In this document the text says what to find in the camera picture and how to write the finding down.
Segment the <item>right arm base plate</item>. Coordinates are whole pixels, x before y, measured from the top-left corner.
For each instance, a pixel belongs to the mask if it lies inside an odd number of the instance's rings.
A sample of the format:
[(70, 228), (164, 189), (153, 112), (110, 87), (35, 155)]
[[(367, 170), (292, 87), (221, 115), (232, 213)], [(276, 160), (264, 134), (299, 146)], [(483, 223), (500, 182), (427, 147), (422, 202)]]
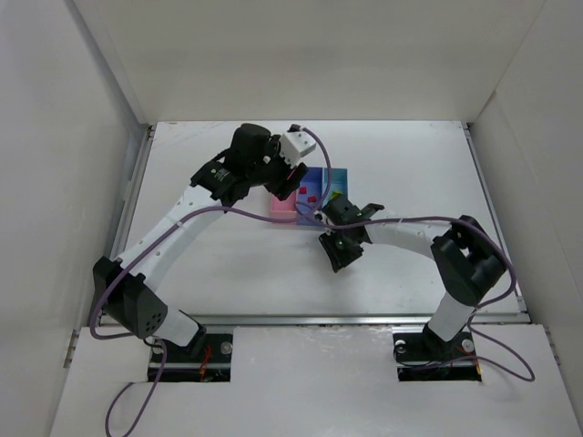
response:
[(429, 346), (422, 332), (394, 332), (399, 382), (482, 381), (472, 335), (459, 332), (446, 345)]

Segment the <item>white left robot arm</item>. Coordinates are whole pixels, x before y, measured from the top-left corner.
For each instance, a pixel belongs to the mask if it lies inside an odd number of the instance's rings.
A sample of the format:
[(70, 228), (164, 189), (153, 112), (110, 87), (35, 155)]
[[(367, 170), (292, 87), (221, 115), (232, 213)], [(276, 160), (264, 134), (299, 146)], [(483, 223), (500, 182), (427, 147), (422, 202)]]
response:
[(307, 173), (303, 159), (316, 147), (316, 140), (296, 125), (280, 135), (259, 125), (240, 125), (230, 146), (191, 177), (151, 231), (116, 258), (96, 262), (97, 303), (90, 328), (106, 314), (129, 335), (164, 340), (190, 357), (198, 355), (206, 330), (157, 295), (162, 280), (188, 246), (252, 188), (263, 187), (280, 200), (290, 196)]

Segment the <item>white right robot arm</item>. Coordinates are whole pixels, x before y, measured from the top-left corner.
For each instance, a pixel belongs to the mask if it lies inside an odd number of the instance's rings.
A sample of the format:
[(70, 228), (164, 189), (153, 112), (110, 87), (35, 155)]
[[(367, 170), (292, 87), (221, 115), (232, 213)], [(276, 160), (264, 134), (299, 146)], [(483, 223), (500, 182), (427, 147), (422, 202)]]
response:
[(345, 195), (331, 198), (314, 214), (326, 227), (319, 241), (335, 272), (359, 259), (363, 244), (404, 249), (433, 261), (445, 295), (423, 330), (397, 340), (395, 351), (406, 363), (447, 361), (463, 342), (462, 331), (484, 296), (506, 273), (505, 258), (470, 216), (373, 217), (383, 209), (373, 203), (358, 208)]

